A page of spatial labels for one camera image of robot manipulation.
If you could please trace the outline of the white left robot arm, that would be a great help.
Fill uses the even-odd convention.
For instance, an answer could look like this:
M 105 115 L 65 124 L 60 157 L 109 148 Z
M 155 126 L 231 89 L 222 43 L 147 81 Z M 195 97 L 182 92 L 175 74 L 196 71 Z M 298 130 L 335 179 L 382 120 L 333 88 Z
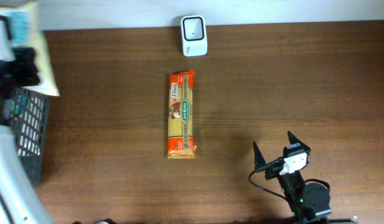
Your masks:
M 53 223 L 17 154 L 9 112 L 14 92 L 40 82 L 32 47 L 13 47 L 9 19 L 0 15 L 0 206 L 9 223 Z

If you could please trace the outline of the items inside basket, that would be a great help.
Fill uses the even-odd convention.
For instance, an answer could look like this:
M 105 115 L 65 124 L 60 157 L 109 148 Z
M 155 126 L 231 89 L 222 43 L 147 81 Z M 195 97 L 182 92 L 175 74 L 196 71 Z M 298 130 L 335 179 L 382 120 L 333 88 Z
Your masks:
M 12 109 L 17 133 L 17 154 L 22 157 L 40 156 L 44 118 L 42 100 L 19 95 L 15 97 Z

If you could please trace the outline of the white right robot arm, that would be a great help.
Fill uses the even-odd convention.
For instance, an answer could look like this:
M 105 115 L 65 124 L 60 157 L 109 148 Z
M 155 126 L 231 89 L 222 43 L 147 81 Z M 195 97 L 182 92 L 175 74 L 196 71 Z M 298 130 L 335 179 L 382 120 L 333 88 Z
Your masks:
M 300 170 L 309 164 L 311 148 L 295 135 L 287 132 L 289 145 L 283 148 L 283 155 L 274 161 L 266 162 L 257 143 L 253 143 L 255 168 L 248 176 L 249 183 L 266 193 L 287 202 L 293 217 L 291 223 L 328 223 L 330 209 L 330 185 L 319 179 L 303 179 Z M 260 172 L 265 179 L 277 179 L 282 194 L 266 189 L 252 181 Z

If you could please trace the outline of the orange spaghetti packet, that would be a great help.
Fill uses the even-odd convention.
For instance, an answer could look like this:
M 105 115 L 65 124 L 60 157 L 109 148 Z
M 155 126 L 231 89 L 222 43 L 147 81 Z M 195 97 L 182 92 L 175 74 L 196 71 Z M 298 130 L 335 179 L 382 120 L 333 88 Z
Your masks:
M 193 159 L 197 146 L 194 143 L 194 71 L 169 76 L 167 114 L 167 157 Z

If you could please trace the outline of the white barcode scanner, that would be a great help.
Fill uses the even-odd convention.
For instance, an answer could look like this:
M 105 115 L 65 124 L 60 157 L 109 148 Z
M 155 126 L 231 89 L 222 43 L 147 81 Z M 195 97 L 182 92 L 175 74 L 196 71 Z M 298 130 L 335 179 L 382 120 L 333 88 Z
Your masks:
M 207 54 L 207 28 L 203 16 L 184 16 L 180 20 L 180 29 L 184 56 L 196 57 Z

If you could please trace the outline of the grey plastic mesh basket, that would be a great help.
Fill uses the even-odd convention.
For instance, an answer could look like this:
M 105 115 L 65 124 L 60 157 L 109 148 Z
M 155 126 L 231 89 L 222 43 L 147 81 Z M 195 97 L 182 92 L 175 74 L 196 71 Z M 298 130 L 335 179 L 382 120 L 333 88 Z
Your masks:
M 25 88 L 15 90 L 9 102 L 16 152 L 31 185 L 36 187 L 40 183 L 50 102 L 48 96 Z

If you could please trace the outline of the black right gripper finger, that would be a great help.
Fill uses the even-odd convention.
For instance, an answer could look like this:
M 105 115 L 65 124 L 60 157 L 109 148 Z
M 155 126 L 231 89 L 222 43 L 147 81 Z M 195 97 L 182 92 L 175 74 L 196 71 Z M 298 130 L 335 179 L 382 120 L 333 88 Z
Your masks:
M 305 152 L 310 152 L 311 148 L 303 143 L 300 139 L 298 139 L 291 131 L 287 132 L 288 139 L 289 139 L 289 145 L 286 146 L 286 149 L 291 151 L 300 151 L 303 150 Z
M 255 170 L 259 170 L 266 165 L 266 161 L 255 141 L 253 141 L 253 152 L 255 158 Z

